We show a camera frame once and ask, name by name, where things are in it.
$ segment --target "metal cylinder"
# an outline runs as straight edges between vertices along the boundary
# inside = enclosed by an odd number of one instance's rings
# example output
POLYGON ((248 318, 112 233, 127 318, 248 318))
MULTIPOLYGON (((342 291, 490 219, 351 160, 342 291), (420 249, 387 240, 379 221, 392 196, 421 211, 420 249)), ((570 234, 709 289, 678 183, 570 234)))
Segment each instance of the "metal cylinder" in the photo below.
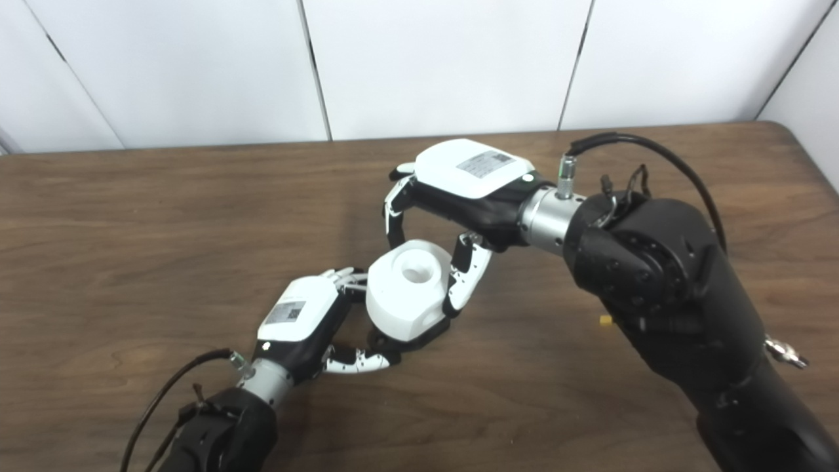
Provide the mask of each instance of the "metal cylinder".
POLYGON ((571 218, 585 198, 571 194, 568 198, 559 199, 557 192, 556 187, 546 186, 533 194, 524 204, 521 231, 529 244, 562 255, 571 218))
POLYGON ((258 396, 276 410, 294 386, 294 380, 282 365, 259 358, 253 361, 253 375, 242 377, 238 386, 258 396))
POLYGON ((576 156, 563 155, 560 160, 560 175, 556 181, 556 197, 560 200, 573 200, 576 156))

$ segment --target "metal clip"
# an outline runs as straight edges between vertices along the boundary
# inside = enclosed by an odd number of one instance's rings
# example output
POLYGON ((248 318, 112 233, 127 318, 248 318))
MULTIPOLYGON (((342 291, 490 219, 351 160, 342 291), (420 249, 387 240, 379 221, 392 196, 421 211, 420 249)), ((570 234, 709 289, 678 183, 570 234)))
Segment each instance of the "metal clip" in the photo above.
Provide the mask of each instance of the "metal clip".
POLYGON ((763 346, 778 362, 792 364, 799 369, 804 369, 810 365, 810 362, 804 356, 798 354, 798 351, 793 349, 792 346, 778 339, 772 339, 768 334, 766 340, 763 341, 763 346))

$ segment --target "wood grain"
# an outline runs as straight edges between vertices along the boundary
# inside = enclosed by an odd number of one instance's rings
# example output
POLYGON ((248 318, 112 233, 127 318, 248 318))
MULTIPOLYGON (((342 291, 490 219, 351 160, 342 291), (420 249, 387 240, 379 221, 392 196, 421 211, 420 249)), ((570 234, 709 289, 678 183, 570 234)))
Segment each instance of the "wood grain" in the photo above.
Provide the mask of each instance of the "wood grain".
MULTIPOLYGON (((771 123, 645 128, 706 180, 734 267, 768 330, 812 361, 782 375, 839 437, 836 194, 771 123)), ((587 132, 476 139, 546 175, 587 132)), ((183 363, 250 352, 263 316, 301 275, 369 265, 387 250, 388 172, 440 139, 151 149, 0 159, 0 467, 115 470, 139 413, 183 363)), ((624 181, 646 162, 655 195, 699 199, 643 149, 597 149, 624 181)), ((415 210, 407 234, 452 246, 457 229, 415 210)), ((649 372, 561 260, 511 249, 453 329, 399 367, 323 376, 292 392, 265 470, 717 470, 694 412, 649 372)), ((339 337, 363 341, 361 308, 339 337)), ((136 453, 141 470, 192 381, 176 386, 136 453)))

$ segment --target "black wire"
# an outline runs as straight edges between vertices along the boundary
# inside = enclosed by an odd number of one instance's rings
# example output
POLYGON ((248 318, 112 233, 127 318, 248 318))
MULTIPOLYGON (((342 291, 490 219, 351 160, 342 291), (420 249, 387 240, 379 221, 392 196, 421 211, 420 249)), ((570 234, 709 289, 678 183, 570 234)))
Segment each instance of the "black wire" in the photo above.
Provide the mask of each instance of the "black wire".
POLYGON ((166 392, 172 388, 172 385, 175 384, 181 377, 184 376, 190 370, 193 370, 198 365, 204 364, 205 362, 209 362, 214 359, 227 359, 233 354, 233 351, 230 349, 215 349, 210 352, 204 353, 195 359, 191 360, 187 365, 183 366, 175 372, 175 375, 172 375, 172 378, 166 381, 163 385, 163 388, 154 396, 152 401, 149 403, 149 406, 146 407, 146 411, 143 412, 143 415, 140 417, 140 420, 137 422, 137 426, 134 428, 134 432, 131 433, 131 438, 128 439, 128 444, 125 446, 125 453, 122 454, 122 462, 119 466, 120 472, 128 472, 128 463, 131 461, 131 452, 134 450, 134 444, 137 443, 137 439, 140 437, 140 433, 143 431, 143 427, 146 426, 146 422, 149 421, 154 409, 157 408, 157 405, 163 400, 163 397, 166 395, 166 392))
POLYGON ((727 252, 727 244, 726 244, 726 234, 725 230, 722 227, 722 219, 720 218, 720 213, 717 211, 717 205, 714 203, 714 199, 711 197, 711 193, 708 191, 707 187, 705 187, 705 183, 702 179, 696 174, 696 172, 691 169, 687 163, 685 163, 678 155, 676 155, 673 151, 665 148, 661 144, 656 143, 652 139, 647 139, 642 136, 636 136, 635 134, 625 134, 625 133, 601 133, 595 134, 594 136, 589 136, 588 138, 580 139, 578 141, 574 141, 571 143, 571 148, 568 149, 566 155, 580 155, 589 149, 593 149, 599 146, 603 146, 605 144, 615 144, 615 143, 631 143, 637 144, 639 146, 643 146, 647 149, 652 150, 653 152, 659 154, 661 157, 664 157, 669 161, 676 169, 678 169, 682 174, 684 174, 690 183, 696 187, 696 191, 699 192, 700 197, 702 197, 702 202, 705 203, 705 208, 708 210, 708 216, 711 217, 711 222, 714 225, 714 230, 717 232, 717 239, 719 240, 720 247, 722 248, 722 252, 727 252))
POLYGON ((146 466, 145 472, 152 472, 154 469, 154 465, 163 457, 163 454, 166 453, 166 449, 172 444, 172 439, 175 439, 175 434, 178 432, 178 424, 176 423, 170 430, 169 433, 166 434, 166 438, 164 438, 163 442, 160 443, 158 446, 158 450, 154 451, 154 456, 152 456, 152 460, 149 462, 149 465, 146 466))

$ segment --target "barcode label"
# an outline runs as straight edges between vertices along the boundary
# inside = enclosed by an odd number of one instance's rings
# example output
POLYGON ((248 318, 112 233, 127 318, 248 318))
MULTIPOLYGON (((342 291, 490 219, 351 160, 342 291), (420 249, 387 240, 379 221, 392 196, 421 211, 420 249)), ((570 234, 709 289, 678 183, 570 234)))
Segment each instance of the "barcode label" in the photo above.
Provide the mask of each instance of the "barcode label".
POLYGON ((306 302, 278 303, 265 318, 265 324, 294 323, 305 306, 306 302))
POLYGON ((475 157, 464 160, 457 168, 482 179, 513 161, 512 157, 497 151, 484 151, 475 157))

